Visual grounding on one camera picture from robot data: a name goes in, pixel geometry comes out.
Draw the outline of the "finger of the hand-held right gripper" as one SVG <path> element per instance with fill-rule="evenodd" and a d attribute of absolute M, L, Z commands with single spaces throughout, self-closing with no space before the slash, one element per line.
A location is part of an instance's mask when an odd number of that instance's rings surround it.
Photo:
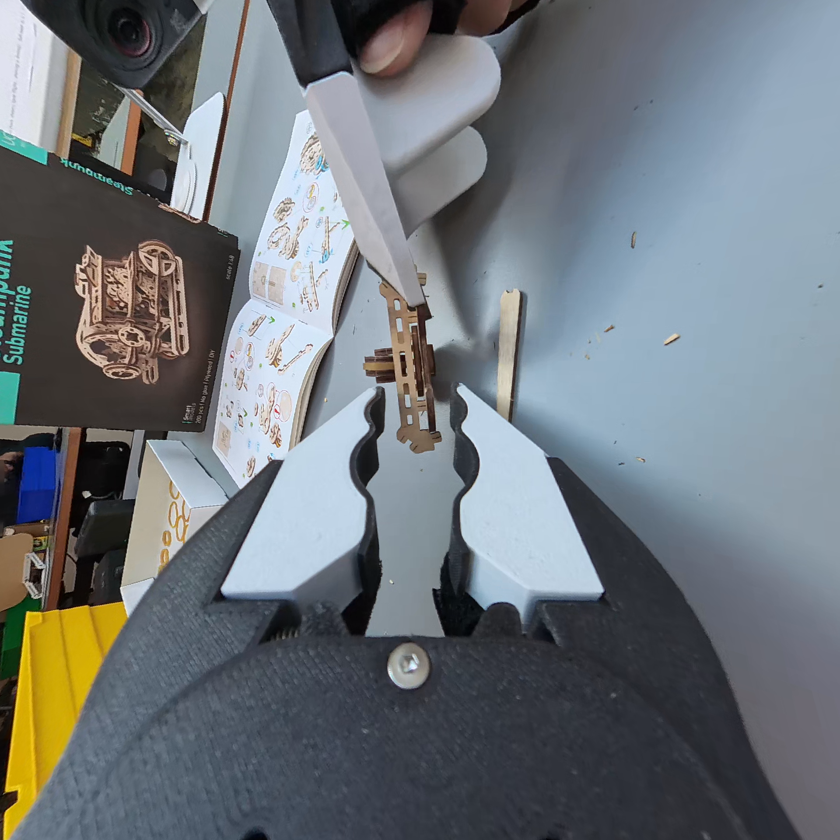
<path fill-rule="evenodd" d="M 402 74 L 366 77 L 357 66 L 316 80 L 304 98 L 360 253 L 406 302 L 425 303 L 396 209 L 392 178 L 485 114 L 501 84 L 483 39 L 430 35 Z"/>
<path fill-rule="evenodd" d="M 487 147 L 474 128 L 425 155 L 392 178 L 392 192 L 404 234 L 412 236 L 426 221 L 468 191 L 487 167 Z"/>

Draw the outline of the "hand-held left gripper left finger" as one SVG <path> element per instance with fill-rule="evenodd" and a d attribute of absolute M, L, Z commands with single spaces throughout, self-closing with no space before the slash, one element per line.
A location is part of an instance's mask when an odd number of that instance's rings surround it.
<path fill-rule="evenodd" d="M 375 504 L 384 389 L 372 387 L 291 450 L 222 585 L 228 600 L 352 602 L 382 581 Z"/>

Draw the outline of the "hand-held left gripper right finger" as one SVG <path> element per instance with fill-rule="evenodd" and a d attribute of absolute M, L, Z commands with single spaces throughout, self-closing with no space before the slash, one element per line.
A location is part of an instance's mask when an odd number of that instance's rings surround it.
<path fill-rule="evenodd" d="M 466 385 L 456 386 L 451 408 L 454 430 L 477 456 L 455 505 L 466 593 L 481 607 L 598 601 L 604 586 L 548 456 Z"/>

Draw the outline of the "wooden model assembly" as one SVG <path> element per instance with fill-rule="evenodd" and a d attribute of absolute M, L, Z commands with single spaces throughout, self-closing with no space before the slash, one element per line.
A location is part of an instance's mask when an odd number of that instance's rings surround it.
<path fill-rule="evenodd" d="M 432 315 L 426 303 L 409 306 L 384 280 L 380 293 L 387 307 L 392 343 L 365 357 L 364 372 L 379 385 L 395 383 L 400 414 L 397 440 L 415 454 L 432 452 L 442 439 L 435 414 L 434 347 L 427 341 L 427 321 Z"/>

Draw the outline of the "black model kit box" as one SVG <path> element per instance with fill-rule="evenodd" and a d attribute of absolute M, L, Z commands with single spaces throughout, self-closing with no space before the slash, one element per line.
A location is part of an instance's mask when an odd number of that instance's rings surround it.
<path fill-rule="evenodd" d="M 2 132 L 2 424 L 200 433 L 238 240 Z"/>

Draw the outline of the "person's right hand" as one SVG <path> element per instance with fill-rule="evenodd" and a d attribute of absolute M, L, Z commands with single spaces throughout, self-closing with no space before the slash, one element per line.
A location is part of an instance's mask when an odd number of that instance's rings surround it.
<path fill-rule="evenodd" d="M 498 35 L 539 5 L 538 1 L 392 2 L 354 21 L 355 58 L 370 76 L 394 77 L 411 66 L 426 37 Z"/>

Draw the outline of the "white cardboard box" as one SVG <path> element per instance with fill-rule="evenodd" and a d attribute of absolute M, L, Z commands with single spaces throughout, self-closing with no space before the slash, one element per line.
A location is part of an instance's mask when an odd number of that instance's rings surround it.
<path fill-rule="evenodd" d="M 187 540 L 227 502 L 179 440 L 147 442 L 120 586 L 130 615 Z"/>

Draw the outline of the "open instruction booklet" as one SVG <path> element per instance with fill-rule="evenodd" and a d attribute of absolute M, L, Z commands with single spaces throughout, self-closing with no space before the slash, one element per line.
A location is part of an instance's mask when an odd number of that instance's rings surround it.
<path fill-rule="evenodd" d="M 300 112 L 227 339 L 213 451 L 238 487 L 301 440 L 359 250 L 314 122 Z"/>

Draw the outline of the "document stand with white base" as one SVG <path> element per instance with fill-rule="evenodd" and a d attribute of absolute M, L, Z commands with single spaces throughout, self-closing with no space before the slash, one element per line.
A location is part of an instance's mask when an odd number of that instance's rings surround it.
<path fill-rule="evenodd" d="M 178 143 L 178 160 L 170 207 L 176 212 L 203 221 L 220 135 L 226 115 L 224 94 L 219 91 L 195 109 L 180 131 L 146 101 L 140 91 L 117 87 L 131 102 L 159 126 L 169 140 Z"/>

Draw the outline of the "thin wooden stick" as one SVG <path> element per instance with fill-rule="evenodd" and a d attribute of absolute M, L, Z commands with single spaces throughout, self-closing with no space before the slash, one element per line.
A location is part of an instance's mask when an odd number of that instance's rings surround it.
<path fill-rule="evenodd" d="M 519 289 L 505 290 L 500 297 L 497 412 L 508 422 L 513 413 L 521 320 L 522 293 Z"/>

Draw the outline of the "scattered wood splinters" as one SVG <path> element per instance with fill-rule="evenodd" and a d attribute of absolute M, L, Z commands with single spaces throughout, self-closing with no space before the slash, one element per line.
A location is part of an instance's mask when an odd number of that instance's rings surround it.
<path fill-rule="evenodd" d="M 836 419 L 838 253 L 792 236 L 703 238 L 652 259 L 611 305 L 584 366 L 599 412 L 649 464 L 807 460 Z"/>

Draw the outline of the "blue plastic bin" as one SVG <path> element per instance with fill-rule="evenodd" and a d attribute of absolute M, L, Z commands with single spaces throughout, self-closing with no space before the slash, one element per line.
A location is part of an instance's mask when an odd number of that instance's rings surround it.
<path fill-rule="evenodd" d="M 56 494 L 56 451 L 48 447 L 24 450 L 18 485 L 16 523 L 49 520 Z"/>

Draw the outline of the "wooden clipboard with instruction sheet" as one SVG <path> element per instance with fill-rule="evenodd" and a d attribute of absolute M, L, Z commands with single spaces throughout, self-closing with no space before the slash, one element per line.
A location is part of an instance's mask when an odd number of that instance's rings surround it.
<path fill-rule="evenodd" d="M 81 58 L 19 1 L 1 2 L 1 129 L 67 157 Z"/>

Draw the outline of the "brown cardboard sheet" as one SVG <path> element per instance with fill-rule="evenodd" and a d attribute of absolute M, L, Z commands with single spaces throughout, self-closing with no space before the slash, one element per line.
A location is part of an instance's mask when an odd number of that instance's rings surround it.
<path fill-rule="evenodd" d="M 21 603 L 28 591 L 23 583 L 25 555 L 34 546 L 34 539 L 28 533 L 17 533 L 1 538 L 1 614 Z"/>

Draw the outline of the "yellow plastic bin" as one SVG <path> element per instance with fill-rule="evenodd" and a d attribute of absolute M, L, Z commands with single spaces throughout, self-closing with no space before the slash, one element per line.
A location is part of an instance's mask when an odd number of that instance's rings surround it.
<path fill-rule="evenodd" d="M 127 613 L 121 602 L 27 614 L 10 735 L 3 814 L 10 838 L 64 752 Z"/>

